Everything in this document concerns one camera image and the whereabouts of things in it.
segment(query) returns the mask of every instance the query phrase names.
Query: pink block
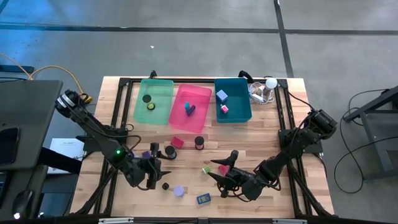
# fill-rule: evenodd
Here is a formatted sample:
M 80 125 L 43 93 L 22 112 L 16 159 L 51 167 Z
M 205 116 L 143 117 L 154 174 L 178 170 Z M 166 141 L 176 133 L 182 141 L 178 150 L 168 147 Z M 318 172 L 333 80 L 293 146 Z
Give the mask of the pink block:
M 220 170 L 220 172 L 225 175 L 228 172 L 229 166 L 224 166 L 224 165 L 219 165 L 218 169 Z
M 179 139 L 179 138 L 177 138 L 177 137 L 174 137 L 173 140 L 171 141 L 171 144 L 172 144 L 173 146 L 175 146 L 175 147 L 181 149 L 181 148 L 182 148 L 182 145 L 184 144 L 184 141 L 181 140 L 181 139 Z
M 223 113 L 227 113 L 228 110 L 229 110 L 228 107 L 226 107 L 225 105 L 221 106 L 221 111 L 222 111 Z

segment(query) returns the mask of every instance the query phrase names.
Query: wooden tabletop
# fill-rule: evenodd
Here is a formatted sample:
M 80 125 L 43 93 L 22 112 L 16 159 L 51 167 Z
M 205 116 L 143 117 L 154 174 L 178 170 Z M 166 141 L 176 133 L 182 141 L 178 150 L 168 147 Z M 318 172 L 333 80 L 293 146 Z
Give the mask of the wooden tabletop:
M 110 124 L 116 92 L 120 77 L 104 77 L 95 117 L 103 124 Z M 307 101 L 304 81 L 301 78 L 287 79 L 289 91 L 296 97 Z M 205 138 L 205 149 L 197 151 L 193 140 L 198 134 L 189 133 L 170 126 L 137 123 L 133 120 L 139 83 L 132 89 L 131 105 L 127 123 L 134 125 L 131 133 L 142 137 L 141 143 L 135 148 L 138 154 L 149 150 L 150 142 L 159 142 L 160 149 L 170 144 L 173 136 L 178 136 L 185 141 L 183 149 L 177 151 L 174 161 L 162 160 L 162 170 L 170 170 L 171 174 L 163 176 L 158 181 L 155 190 L 141 191 L 132 188 L 119 172 L 116 184 L 112 216 L 125 217 L 213 217 L 213 218 L 288 218 L 294 217 L 292 199 L 290 196 L 289 180 L 286 168 L 281 174 L 280 192 L 266 189 L 261 196 L 252 202 L 245 203 L 237 198 L 221 198 L 216 187 L 216 182 L 202 172 L 202 168 L 210 166 L 212 172 L 218 173 L 218 165 L 210 159 L 225 159 L 233 149 L 239 151 L 236 167 L 252 171 L 262 160 L 275 156 L 279 151 L 277 131 L 280 129 L 276 102 L 266 105 L 252 104 L 252 118 L 247 123 L 217 123 L 215 118 L 215 93 L 214 84 L 196 84 L 211 88 L 213 96 L 207 112 L 205 127 L 200 134 Z M 177 94 L 178 83 L 174 84 L 174 96 Z M 281 94 L 283 108 L 285 99 Z M 295 123 L 300 124 L 309 112 L 309 107 L 291 98 Z M 121 106 L 118 124 L 121 120 L 123 107 Z M 133 145 L 135 139 L 128 140 L 128 145 Z M 320 161 L 310 154 L 303 155 L 303 164 L 307 185 L 318 201 L 333 213 L 328 184 L 325 172 Z M 71 212 L 77 211 L 89 199 L 100 179 L 103 156 L 100 152 L 93 153 L 83 161 L 79 175 L 76 192 L 73 198 Z M 165 191 L 162 184 L 167 182 L 170 188 Z M 173 187 L 185 187 L 185 195 L 177 198 L 173 194 Z M 105 189 L 101 211 L 106 205 L 108 189 Z M 298 190 L 300 208 L 304 211 L 301 190 Z M 197 205 L 196 197 L 210 193 L 211 202 Z

